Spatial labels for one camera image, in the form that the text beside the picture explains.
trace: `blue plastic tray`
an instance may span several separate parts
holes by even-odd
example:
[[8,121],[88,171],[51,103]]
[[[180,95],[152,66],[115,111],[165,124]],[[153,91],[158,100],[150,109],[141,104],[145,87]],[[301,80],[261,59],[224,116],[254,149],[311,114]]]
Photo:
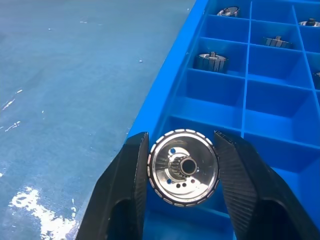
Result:
[[[241,18],[216,16],[238,6]],[[197,0],[129,133],[214,130],[250,141],[287,182],[320,229],[320,1]],[[261,45],[282,36],[293,49]],[[194,57],[229,58],[226,74],[193,69]],[[172,206],[148,186],[145,240],[235,239],[221,186],[205,203]]]

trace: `blue table surface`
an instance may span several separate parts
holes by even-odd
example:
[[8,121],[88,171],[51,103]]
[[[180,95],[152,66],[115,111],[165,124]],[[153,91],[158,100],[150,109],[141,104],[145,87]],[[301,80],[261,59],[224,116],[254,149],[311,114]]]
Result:
[[1,240],[73,239],[195,0],[0,0]]

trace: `white paint mark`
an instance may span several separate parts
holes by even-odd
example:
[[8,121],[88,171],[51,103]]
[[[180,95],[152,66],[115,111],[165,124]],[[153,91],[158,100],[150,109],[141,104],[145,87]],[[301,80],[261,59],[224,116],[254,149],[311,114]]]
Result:
[[9,107],[16,99],[13,99],[12,101],[8,102],[7,105],[4,106],[4,108],[2,108],[2,110],[5,110],[7,107]]
[[21,123],[21,121],[17,121],[14,124],[12,124],[7,130],[5,130],[5,132],[8,132],[10,129],[14,129],[16,127],[19,126],[19,123]]
[[32,216],[38,218],[41,224],[40,237],[43,240],[66,239],[66,235],[79,223],[74,219],[59,217],[52,210],[38,204],[39,192],[31,187],[25,187],[25,192],[19,191],[9,204],[11,208],[20,208],[27,210]]

